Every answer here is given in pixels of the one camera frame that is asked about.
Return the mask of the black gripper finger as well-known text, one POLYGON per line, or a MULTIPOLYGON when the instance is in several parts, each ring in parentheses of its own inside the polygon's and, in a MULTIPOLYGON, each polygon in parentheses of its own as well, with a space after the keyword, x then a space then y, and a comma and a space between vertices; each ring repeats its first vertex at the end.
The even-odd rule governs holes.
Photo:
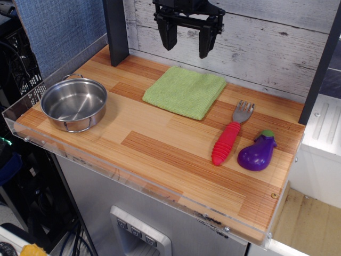
POLYGON ((217 36, 216 29, 211 26, 203 26, 199 32, 199 57, 206 58, 213 49, 217 36))
POLYGON ((177 25, 160 14, 157 14, 156 22, 163 46, 167 51, 170 51, 177 43, 177 25))

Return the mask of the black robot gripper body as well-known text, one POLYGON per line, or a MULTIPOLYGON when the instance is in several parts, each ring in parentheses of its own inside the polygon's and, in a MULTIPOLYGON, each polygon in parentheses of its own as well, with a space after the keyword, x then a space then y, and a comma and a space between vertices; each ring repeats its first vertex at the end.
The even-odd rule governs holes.
POLYGON ((158 29, 162 33, 176 30, 177 26, 200 30, 213 28, 217 34, 223 31, 225 11, 209 1, 153 1, 158 29))

